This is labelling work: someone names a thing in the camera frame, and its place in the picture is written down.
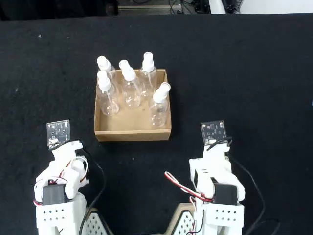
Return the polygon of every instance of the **bottle cap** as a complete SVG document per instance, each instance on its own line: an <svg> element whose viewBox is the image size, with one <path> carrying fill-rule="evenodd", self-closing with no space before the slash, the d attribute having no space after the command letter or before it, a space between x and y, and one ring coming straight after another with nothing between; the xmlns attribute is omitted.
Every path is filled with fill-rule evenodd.
<svg viewBox="0 0 313 235"><path fill-rule="evenodd" d="M142 70L145 72L152 72L155 68L155 63L153 61L153 54L151 52L146 52L143 54Z"/></svg>
<svg viewBox="0 0 313 235"><path fill-rule="evenodd" d="M160 87L155 91L152 96L152 99L155 103L162 103L170 91L171 86L167 82L163 82Z"/></svg>
<svg viewBox="0 0 313 235"><path fill-rule="evenodd" d="M111 63L103 55L99 56L97 59L97 64L100 70L105 70L109 72L111 70Z"/></svg>
<svg viewBox="0 0 313 235"><path fill-rule="evenodd" d="M105 71L99 71L98 74L98 86L102 91L108 91L111 88L111 82L108 78L108 74Z"/></svg>
<svg viewBox="0 0 313 235"><path fill-rule="evenodd" d="M122 69L122 74L126 81L133 81L136 78L136 73L132 67L124 67Z"/></svg>
<svg viewBox="0 0 313 235"><path fill-rule="evenodd" d="M118 63L118 66L121 70L123 69L126 69L128 67L130 67L129 63L127 60L121 60L119 63Z"/></svg>

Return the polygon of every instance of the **perforated white panel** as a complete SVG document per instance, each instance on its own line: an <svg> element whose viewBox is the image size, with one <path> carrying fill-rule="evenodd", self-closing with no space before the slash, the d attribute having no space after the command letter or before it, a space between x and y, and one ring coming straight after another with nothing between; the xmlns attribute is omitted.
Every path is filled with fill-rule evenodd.
<svg viewBox="0 0 313 235"><path fill-rule="evenodd" d="M193 223L195 220L189 211L183 211L179 221L176 224L173 235L185 235L188 231L193 228Z"/></svg>
<svg viewBox="0 0 313 235"><path fill-rule="evenodd" d="M97 213L91 213L85 225L84 235L108 235L102 221Z"/></svg>
<svg viewBox="0 0 313 235"><path fill-rule="evenodd" d="M209 221L209 224L241 228L244 226L245 207L243 205L232 206L209 203L205 206L207 207L206 221Z"/></svg>

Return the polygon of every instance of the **black fabric surface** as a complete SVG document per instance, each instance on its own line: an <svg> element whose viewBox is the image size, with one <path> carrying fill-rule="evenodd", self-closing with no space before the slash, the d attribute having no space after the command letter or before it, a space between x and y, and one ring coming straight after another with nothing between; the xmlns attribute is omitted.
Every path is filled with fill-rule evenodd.
<svg viewBox="0 0 313 235"><path fill-rule="evenodd" d="M191 187L200 122L224 120L231 153L250 170L281 219L279 235L309 234L312 221L313 15L151 16L0 23L1 234L36 233L35 177L52 160L45 124L70 119L105 169L97 208L117 235L164 232ZM169 141L98 143L93 133L96 57L140 66L152 51L165 68L172 108ZM245 223L261 209L249 177ZM99 190L92 171L88 203ZM271 224L254 234L270 234Z"/></svg>

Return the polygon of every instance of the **cardboard box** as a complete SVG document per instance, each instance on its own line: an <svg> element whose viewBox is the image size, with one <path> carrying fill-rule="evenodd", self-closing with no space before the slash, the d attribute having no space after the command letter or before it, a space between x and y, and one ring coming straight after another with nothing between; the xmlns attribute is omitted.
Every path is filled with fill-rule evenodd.
<svg viewBox="0 0 313 235"><path fill-rule="evenodd" d="M122 83L122 72L117 70L116 79ZM157 70L158 86L167 82L166 70ZM101 112L97 97L94 107L94 134L98 141L159 141L168 140L172 130L171 107L169 96L167 121L163 128L153 129L150 123L148 100L137 108L130 109L125 106L122 94L119 97L120 110L114 116L107 116Z"/></svg>

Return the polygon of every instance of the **electrical wire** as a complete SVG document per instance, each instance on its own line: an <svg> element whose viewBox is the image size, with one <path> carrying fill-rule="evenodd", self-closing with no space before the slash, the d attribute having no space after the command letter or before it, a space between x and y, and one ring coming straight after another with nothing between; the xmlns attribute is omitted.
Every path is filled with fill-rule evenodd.
<svg viewBox="0 0 313 235"><path fill-rule="evenodd" d="M192 196L189 197L189 202L194 206L195 212L197 212L196 200Z"/></svg>
<svg viewBox="0 0 313 235"><path fill-rule="evenodd" d="M188 231L186 233L186 235L199 233L202 230L202 228L203 228L203 224L204 224L204 210L202 210L202 223L201 223L201 227L199 228L199 230L198 231Z"/></svg>
<svg viewBox="0 0 313 235"><path fill-rule="evenodd" d="M87 150L85 150L84 148L83 148L82 150L87 154L87 156L89 157L89 159L90 159L91 161L93 161L93 163L94 163L94 164L97 166L97 168L100 170L100 172L101 172L101 174L102 174L102 177L103 177L103 186L102 186L101 190L99 191L99 193L97 194L97 196L94 198L94 200L90 203L89 209L88 209L88 211L86 211L86 213L85 213L85 215L84 215L84 218L83 218L83 220L82 220L82 223L81 223L81 225L80 225L78 235L82 235L84 223L85 223L85 221L87 220L87 218L88 218L88 216L89 216L89 214L90 214L90 212L91 212L93 206L94 206L95 203L98 201L98 199L100 198L101 194L103 193L103 191L104 191L104 189L105 189L105 187L106 187L106 182L107 182L106 177L105 177L105 174L104 174L104 171L103 171L103 169L101 168L101 166L93 159L92 155L91 155Z"/></svg>
<svg viewBox="0 0 313 235"><path fill-rule="evenodd" d="M173 4L171 4L171 0L168 0L168 4L170 5L170 12L171 12L171 15L174 15L175 12L173 10L173 6L174 4L177 2L178 0L174 0Z"/></svg>
<svg viewBox="0 0 313 235"><path fill-rule="evenodd" d="M255 187L256 191L258 192L259 197L260 197L261 202L262 202L262 210L261 210L259 216L255 219L255 221L251 224L251 226L245 232L245 235L249 235L249 234L251 234L251 232L253 230L255 230L255 228L257 227L258 223L260 222L262 216L264 215L264 212L265 212L265 209L266 209L265 200L264 200L264 197L263 197L263 195L261 193L261 190L259 189L259 186L255 182L255 180L254 180L253 176L251 175L251 173L243 165L241 165L235 158L231 157L230 154L228 154L228 157L229 157L229 159L231 159L236 165L238 165L243 171L245 171L250 176L250 178L251 178L251 180L252 180L252 182L254 184L254 187Z"/></svg>
<svg viewBox="0 0 313 235"><path fill-rule="evenodd" d="M270 235L276 235L276 233L278 232L278 230L279 230L279 228L280 228L280 224L281 224L281 222L279 221L279 219L266 219L266 220L263 220L262 222L258 223L258 224L255 226L255 228L254 228L253 231L257 230L260 226L262 226L263 224L268 223L268 222L274 222L274 223L276 223L276 226L275 226L273 232L270 234Z"/></svg>
<svg viewBox="0 0 313 235"><path fill-rule="evenodd" d="M191 189L187 188L186 186L182 185L170 172L166 171L164 172L165 177L170 180L173 184L175 184L176 186L178 186L183 192L185 193L189 193L194 197L197 197L199 199L201 199L202 201L205 202L210 202L213 201L213 199L211 198L206 198L204 196L204 193L201 192L194 192Z"/></svg>
<svg viewBox="0 0 313 235"><path fill-rule="evenodd" d="M145 3L148 3L152 0L145 0L145 1L137 1L137 0L132 0L134 3L138 4L138 5L141 5L141 4L145 4Z"/></svg>
<svg viewBox="0 0 313 235"><path fill-rule="evenodd" d="M186 8L186 10L189 12L189 14L191 15L192 14L192 12L191 12L191 10L185 5L185 2L186 1L184 1L184 0L181 0L181 9L183 9L183 6Z"/></svg>
<svg viewBox="0 0 313 235"><path fill-rule="evenodd" d="M84 172L84 176L79 181L79 182L82 182L86 178L86 175L87 175L87 172L88 172L88 162L87 162L87 160L85 158L83 158L81 156L74 157L70 162L73 163L73 161L76 160L76 159L81 159L81 160L83 160L86 163L86 169L85 169L85 172Z"/></svg>
<svg viewBox="0 0 313 235"><path fill-rule="evenodd" d="M231 136L226 136L222 139L217 140L215 143L211 144L210 147L208 147L207 151L212 149L214 146L218 145L219 143L222 143L224 141L227 141L227 146L230 146L231 143L233 142L233 138Z"/></svg>
<svg viewBox="0 0 313 235"><path fill-rule="evenodd" d="M49 151L53 151L53 150L56 150L58 149L59 147L67 144L67 143L70 143L70 142L75 142L75 141L79 141L81 143L81 141L79 139L74 139L74 140L68 140L68 141L64 141L62 143L54 143L50 148L49 148Z"/></svg>

